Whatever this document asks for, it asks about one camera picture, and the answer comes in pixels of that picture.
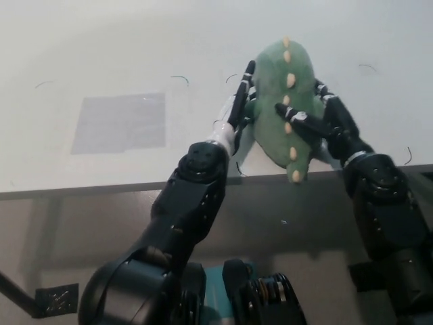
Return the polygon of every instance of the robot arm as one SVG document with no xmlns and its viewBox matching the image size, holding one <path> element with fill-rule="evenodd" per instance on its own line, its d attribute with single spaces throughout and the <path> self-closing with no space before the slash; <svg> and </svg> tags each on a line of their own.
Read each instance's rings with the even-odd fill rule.
<svg viewBox="0 0 433 325">
<path fill-rule="evenodd" d="M 327 141 L 342 166 L 348 196 L 372 262 L 353 265 L 358 291 L 386 289 L 398 324 L 433 324 L 433 259 L 430 230 L 405 175 L 384 154 L 376 154 L 340 98 L 317 81 L 325 104 L 323 120 L 277 104 L 277 113 L 295 131 Z"/>
<path fill-rule="evenodd" d="M 189 147 L 152 206 L 151 222 L 123 256 L 97 270 L 81 299 L 80 325 L 165 325 L 181 296 L 180 277 L 225 195 L 255 62 L 246 69 L 227 123 Z"/>
</svg>

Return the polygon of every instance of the floor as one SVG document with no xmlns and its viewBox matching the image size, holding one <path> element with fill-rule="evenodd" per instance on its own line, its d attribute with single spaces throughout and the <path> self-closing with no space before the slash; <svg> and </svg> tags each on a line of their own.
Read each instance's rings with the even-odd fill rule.
<svg viewBox="0 0 433 325">
<path fill-rule="evenodd" d="M 79 283 L 140 235 L 157 192 L 0 202 L 0 269 L 28 293 Z M 422 198 L 433 224 L 433 206 Z M 285 273 L 309 324 L 394 325 L 384 292 L 357 295 L 346 266 L 365 261 L 339 179 L 300 187 L 231 186 L 194 261 L 253 261 L 262 275 Z M 77 324 L 76 315 L 32 320 L 0 296 L 2 324 Z"/>
</svg>

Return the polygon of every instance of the gray paper sheet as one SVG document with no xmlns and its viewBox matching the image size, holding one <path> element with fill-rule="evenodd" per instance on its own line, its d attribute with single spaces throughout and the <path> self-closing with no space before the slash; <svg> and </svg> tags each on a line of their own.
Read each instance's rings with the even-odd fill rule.
<svg viewBox="0 0 433 325">
<path fill-rule="evenodd" d="M 83 100 L 71 154 L 115 154 L 165 146 L 165 95 Z"/>
</svg>

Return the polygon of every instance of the white table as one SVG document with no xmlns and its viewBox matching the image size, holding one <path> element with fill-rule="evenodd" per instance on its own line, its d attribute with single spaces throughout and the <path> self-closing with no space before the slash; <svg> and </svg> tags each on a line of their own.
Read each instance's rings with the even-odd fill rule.
<svg viewBox="0 0 433 325">
<path fill-rule="evenodd" d="M 428 0 L 1 0 L 0 197 L 160 188 L 211 132 L 239 83 L 227 77 L 286 35 L 367 142 L 399 166 L 410 147 L 407 166 L 422 170 L 433 161 L 432 15 Z M 74 149 L 85 98 L 154 92 L 165 95 L 162 145 Z M 119 109 L 107 115 L 131 130 Z M 91 123 L 110 129 L 104 118 Z M 242 181 L 286 178 L 257 145 L 241 170 Z M 314 162 L 310 175 L 328 171 Z"/>
</svg>

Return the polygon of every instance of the green plush toy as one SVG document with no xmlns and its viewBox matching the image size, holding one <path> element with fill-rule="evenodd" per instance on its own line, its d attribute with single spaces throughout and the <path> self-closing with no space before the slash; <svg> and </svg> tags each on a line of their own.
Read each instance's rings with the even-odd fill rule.
<svg viewBox="0 0 433 325">
<path fill-rule="evenodd" d="M 320 146 L 319 138 L 304 141 L 275 111 L 276 103 L 323 116 L 323 104 L 315 96 L 315 75 L 305 48 L 284 37 L 270 45 L 256 59 L 253 76 L 256 99 L 246 106 L 255 140 L 288 178 L 300 183 L 306 176 L 311 153 Z"/>
</svg>

